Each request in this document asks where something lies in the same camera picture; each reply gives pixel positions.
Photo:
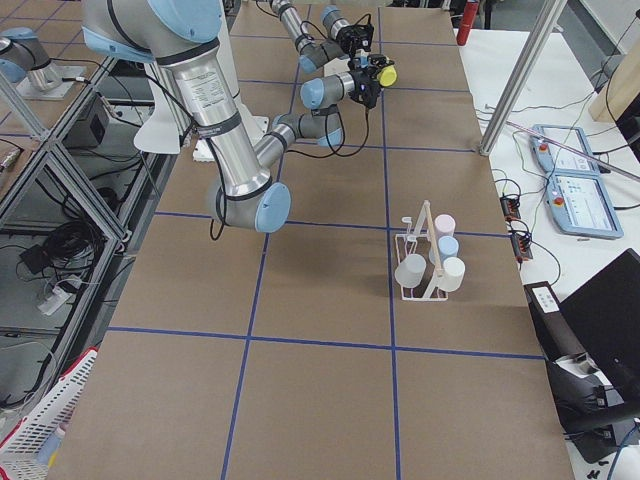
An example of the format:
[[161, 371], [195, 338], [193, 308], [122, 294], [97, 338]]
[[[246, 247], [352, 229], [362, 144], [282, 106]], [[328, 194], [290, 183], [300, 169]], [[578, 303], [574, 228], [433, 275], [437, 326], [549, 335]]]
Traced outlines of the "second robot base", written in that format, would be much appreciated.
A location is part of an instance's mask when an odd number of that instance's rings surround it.
[[86, 68], [61, 66], [52, 60], [36, 33], [27, 27], [1, 32], [1, 72], [31, 100], [62, 100]]

